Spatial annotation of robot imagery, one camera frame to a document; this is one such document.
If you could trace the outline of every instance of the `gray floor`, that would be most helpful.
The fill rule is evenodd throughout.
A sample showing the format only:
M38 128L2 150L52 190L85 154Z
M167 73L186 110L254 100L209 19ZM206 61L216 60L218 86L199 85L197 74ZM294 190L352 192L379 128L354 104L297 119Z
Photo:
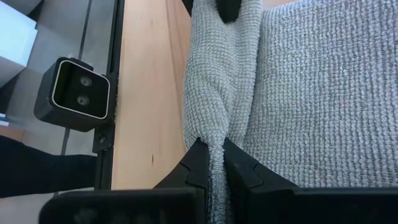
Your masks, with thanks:
M59 57L79 54L89 0L45 1L37 23L37 38L27 68L19 75L7 117L25 129L23 142L59 155L65 128L39 121L33 115L43 73ZM114 0L92 1L82 61L106 73ZM70 131L65 154L91 154L94 132ZM41 206L49 195L0 199L0 223L37 223Z

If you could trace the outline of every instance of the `light wood surface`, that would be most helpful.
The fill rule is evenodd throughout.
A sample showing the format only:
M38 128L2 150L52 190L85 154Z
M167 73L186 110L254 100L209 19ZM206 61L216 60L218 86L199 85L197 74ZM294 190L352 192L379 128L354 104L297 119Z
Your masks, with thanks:
M152 188L185 154L182 82L190 28L181 0L125 2L112 189Z

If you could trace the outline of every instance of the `gray textured fabric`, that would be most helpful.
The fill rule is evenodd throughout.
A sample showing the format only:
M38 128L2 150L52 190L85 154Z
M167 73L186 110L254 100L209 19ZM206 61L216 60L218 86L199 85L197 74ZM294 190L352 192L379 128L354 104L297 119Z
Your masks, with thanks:
M210 147L210 223L225 137L303 187L398 185L397 1L244 0L228 25L214 1L194 1L183 118Z

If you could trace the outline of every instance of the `white object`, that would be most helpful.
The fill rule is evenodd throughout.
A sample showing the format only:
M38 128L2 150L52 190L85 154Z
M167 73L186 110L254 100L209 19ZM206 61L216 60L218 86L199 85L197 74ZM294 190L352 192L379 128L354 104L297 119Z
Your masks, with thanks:
M27 66L36 22L0 1L0 87Z

